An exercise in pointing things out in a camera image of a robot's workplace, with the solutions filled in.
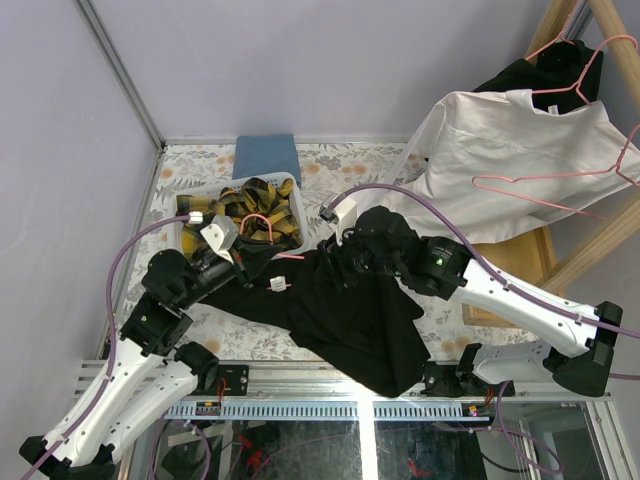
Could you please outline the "yellow plaid shirt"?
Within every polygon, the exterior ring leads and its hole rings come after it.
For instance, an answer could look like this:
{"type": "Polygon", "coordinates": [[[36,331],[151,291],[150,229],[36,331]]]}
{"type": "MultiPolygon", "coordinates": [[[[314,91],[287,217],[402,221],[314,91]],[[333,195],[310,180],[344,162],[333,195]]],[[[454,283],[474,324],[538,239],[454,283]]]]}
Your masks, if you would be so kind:
{"type": "Polygon", "coordinates": [[[178,195],[177,214],[202,212],[205,222],[215,215],[231,218],[242,235],[256,241],[281,244],[288,250],[303,244],[301,228],[291,207],[296,182],[287,178],[279,185],[258,177],[240,187],[225,187],[213,197],[178,195]]]}

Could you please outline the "white shirt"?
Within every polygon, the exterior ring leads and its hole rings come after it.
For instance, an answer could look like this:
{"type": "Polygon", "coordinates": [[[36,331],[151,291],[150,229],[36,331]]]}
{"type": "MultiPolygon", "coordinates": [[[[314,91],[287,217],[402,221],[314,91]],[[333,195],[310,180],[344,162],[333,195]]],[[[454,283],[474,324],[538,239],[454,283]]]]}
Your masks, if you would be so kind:
{"type": "MultiPolygon", "coordinates": [[[[453,92],[434,105],[384,183],[399,180],[410,155],[425,160],[406,189],[427,199],[474,243],[498,243],[572,214],[478,190],[477,174],[544,174],[609,165],[625,136],[609,121],[602,102],[565,114],[536,109],[529,90],[453,92]]],[[[626,166],[639,167],[632,145],[626,166]]],[[[567,198],[591,204],[629,186],[587,189],[567,198]]]]}

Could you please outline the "pink wire hanger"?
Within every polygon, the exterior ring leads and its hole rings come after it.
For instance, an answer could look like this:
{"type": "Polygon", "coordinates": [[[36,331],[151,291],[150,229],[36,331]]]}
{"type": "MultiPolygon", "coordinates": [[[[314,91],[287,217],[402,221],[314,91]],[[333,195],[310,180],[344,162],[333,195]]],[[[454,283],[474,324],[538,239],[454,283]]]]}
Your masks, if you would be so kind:
{"type": "Polygon", "coordinates": [[[633,142],[639,136],[639,124],[633,126],[616,154],[614,160],[600,168],[564,171],[544,174],[477,174],[471,178],[471,185],[478,190],[495,193],[509,198],[526,201],[544,208],[591,216],[585,206],[570,205],[567,198],[578,194],[581,187],[587,189],[616,189],[619,186],[639,188],[639,167],[626,166],[626,159],[633,142]]]}

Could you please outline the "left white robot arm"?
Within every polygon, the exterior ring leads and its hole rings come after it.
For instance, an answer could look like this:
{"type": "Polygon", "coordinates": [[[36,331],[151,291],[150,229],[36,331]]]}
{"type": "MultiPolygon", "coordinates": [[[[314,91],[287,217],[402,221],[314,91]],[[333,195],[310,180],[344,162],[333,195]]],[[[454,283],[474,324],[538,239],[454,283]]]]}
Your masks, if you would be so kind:
{"type": "Polygon", "coordinates": [[[219,381],[218,359],[205,347],[179,343],[192,319],[186,311],[232,280],[248,286],[274,256],[275,244],[236,239],[225,257],[204,268],[174,249],[156,253],[143,296],[121,326],[110,357],[69,413],[46,435],[19,449],[33,471],[49,479],[108,479],[125,451],[160,415],[219,381]]]}

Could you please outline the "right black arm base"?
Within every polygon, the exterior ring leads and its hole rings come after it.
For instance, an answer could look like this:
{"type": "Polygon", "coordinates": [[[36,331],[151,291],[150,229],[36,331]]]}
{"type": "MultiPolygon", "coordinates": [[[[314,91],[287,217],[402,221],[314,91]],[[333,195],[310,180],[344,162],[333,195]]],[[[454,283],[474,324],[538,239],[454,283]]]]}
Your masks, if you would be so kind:
{"type": "Polygon", "coordinates": [[[421,394],[444,398],[496,394],[499,384],[487,383],[474,373],[473,361],[480,348],[480,343],[467,345],[457,364],[427,361],[423,369],[424,389],[421,394]]]}

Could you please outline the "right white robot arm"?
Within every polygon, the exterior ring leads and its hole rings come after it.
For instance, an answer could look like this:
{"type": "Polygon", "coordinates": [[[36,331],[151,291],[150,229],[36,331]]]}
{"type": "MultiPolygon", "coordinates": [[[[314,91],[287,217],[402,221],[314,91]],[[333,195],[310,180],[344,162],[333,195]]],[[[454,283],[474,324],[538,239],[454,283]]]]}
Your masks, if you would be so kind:
{"type": "Polygon", "coordinates": [[[499,270],[482,256],[445,237],[421,237],[385,207],[363,214],[345,200],[324,206],[320,217],[334,234],[320,243],[335,283],[354,285],[357,275],[395,277],[424,296],[478,307],[535,335],[507,345],[471,343],[457,364],[424,367],[427,396],[486,395],[502,384],[553,381],[586,397],[604,394],[622,310],[611,302],[580,304],[499,270]]]}

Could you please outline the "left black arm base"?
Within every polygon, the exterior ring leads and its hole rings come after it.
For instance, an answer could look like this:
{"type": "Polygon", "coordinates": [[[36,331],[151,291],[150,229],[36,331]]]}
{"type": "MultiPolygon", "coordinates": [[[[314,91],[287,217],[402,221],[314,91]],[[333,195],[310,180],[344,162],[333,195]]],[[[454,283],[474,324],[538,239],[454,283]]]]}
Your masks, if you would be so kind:
{"type": "Polygon", "coordinates": [[[205,376],[196,392],[198,395],[246,396],[249,373],[250,367],[246,364],[219,365],[205,376]]]}

